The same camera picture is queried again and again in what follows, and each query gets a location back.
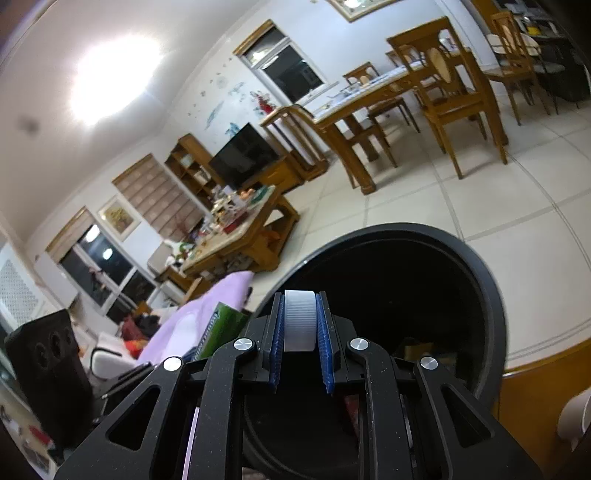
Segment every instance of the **tv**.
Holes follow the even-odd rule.
[[[246,124],[211,159],[209,166],[234,190],[273,163],[279,155],[251,124]]]

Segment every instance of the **picture frame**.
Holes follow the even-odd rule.
[[[129,237],[142,221],[139,214],[117,195],[99,210],[99,217],[121,242]]]
[[[398,0],[327,0],[327,2],[335,7],[349,23],[397,1]]]

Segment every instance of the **window sill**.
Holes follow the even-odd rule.
[[[312,100],[316,100],[320,95],[323,95],[324,93],[328,92],[330,89],[335,88],[338,84],[339,84],[339,82],[334,82],[329,85],[324,85],[322,87],[318,87],[313,93],[310,93],[307,96],[305,96],[304,98],[301,98],[296,103],[300,106],[306,106]]]

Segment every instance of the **lavender fabric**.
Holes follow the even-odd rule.
[[[219,302],[241,310],[253,273],[235,272],[216,283],[205,295],[179,308],[150,339],[137,365],[158,365],[169,356],[183,356],[197,345]]]

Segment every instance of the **window frame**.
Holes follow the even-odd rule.
[[[143,277],[154,286],[154,290],[152,291],[152,293],[150,294],[149,298],[146,299],[146,303],[150,303],[150,301],[159,293],[160,291],[160,286],[154,281],[153,278],[150,277],[150,275],[146,275],[146,272],[142,269],[139,268],[136,263],[134,262],[134,260],[132,258],[129,257],[129,255],[127,254],[127,252],[121,248],[121,246],[113,241],[113,239],[111,238],[110,235],[108,235],[108,233],[106,232],[106,229],[103,229],[102,225],[100,224],[100,222],[96,221],[94,222],[94,225],[98,226],[100,229],[100,232],[105,236],[105,238],[107,240],[109,240],[109,242],[111,242],[111,244],[113,245],[114,248],[116,248],[119,253],[130,263],[131,265],[131,269],[129,270],[129,272],[127,273],[127,275],[124,277],[124,279],[121,281],[120,285],[117,285],[115,283],[115,281],[113,279],[110,278],[110,276],[107,275],[107,273],[103,273],[101,275],[101,280],[104,282],[104,284],[107,286],[107,288],[111,291],[110,295],[107,297],[107,299],[105,300],[103,305],[99,305],[98,302],[92,298],[90,296],[90,294],[84,290],[76,281],[75,278],[73,278],[70,273],[63,267],[63,265],[60,263],[57,264],[58,268],[67,276],[67,278],[70,280],[70,282],[76,287],[76,289],[80,292],[81,295],[83,295],[87,300],[89,300],[93,307],[95,308],[95,310],[98,311],[98,313],[100,313],[102,316],[108,318],[109,320],[111,320],[111,322],[116,323],[113,319],[111,319],[107,313],[109,312],[109,310],[111,309],[111,307],[115,304],[115,302],[117,301],[118,297],[122,297],[126,302],[128,302],[130,305],[135,305],[135,308],[138,307],[138,305],[131,300],[127,295],[125,295],[123,293],[123,289],[126,287],[126,285],[128,284],[128,282],[131,280],[131,278],[134,276],[134,274],[136,272],[139,272],[141,275],[143,275]],[[94,268],[96,270],[101,270],[100,267],[98,266],[98,264],[92,259],[92,257],[82,248],[82,246],[80,246],[79,242],[76,241],[76,243],[74,244],[74,246],[72,247],[72,251],[78,256],[78,258],[80,259],[80,261],[82,263],[84,263],[87,267],[90,268]]]
[[[251,64],[250,61],[246,58],[245,54],[248,49],[250,49],[267,31],[271,28],[276,28],[281,32],[284,36],[282,40],[280,40],[269,52],[256,63]],[[269,63],[270,60],[273,59],[276,55],[279,55],[283,50],[287,47],[291,47],[295,50],[295,52],[304,60],[308,66],[314,71],[316,76],[322,81],[322,85],[319,85],[314,90],[309,91],[306,95],[304,95],[299,100],[292,102],[289,97],[281,90],[281,88],[273,81],[271,77],[269,77],[263,70],[263,67]],[[310,60],[310,58],[304,54],[300,47],[287,35],[281,31],[277,25],[272,24],[272,26],[262,31],[262,33],[258,34],[256,38],[252,39],[248,48],[245,48],[244,51],[240,53],[236,53],[240,58],[241,62],[265,85],[276,98],[278,98],[283,105],[292,105],[297,103],[298,105],[304,106],[305,104],[311,102],[313,99],[317,98],[318,96],[322,95],[326,90],[329,90],[333,87],[333,85],[329,84],[326,77],[322,74],[320,69]]]

